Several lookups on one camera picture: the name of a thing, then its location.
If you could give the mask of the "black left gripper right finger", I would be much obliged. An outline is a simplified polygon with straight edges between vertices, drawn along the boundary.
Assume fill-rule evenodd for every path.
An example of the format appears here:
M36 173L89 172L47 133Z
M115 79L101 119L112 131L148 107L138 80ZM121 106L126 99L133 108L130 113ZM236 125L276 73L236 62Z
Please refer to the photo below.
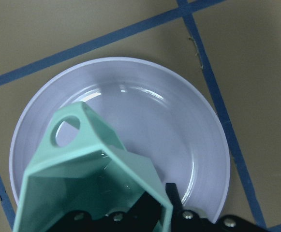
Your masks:
M226 215L215 223L200 217L193 210L185 209L175 183L165 185L166 194L173 205L172 232L265 232L266 230L235 215Z

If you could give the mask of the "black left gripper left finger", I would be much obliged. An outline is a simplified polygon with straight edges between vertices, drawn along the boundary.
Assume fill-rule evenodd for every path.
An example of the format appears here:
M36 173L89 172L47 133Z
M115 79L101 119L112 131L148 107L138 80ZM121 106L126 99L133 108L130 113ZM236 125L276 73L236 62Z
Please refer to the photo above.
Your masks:
M49 232L151 232L162 213L161 204L147 192L127 211L116 211L93 219L87 211L74 210L65 214Z

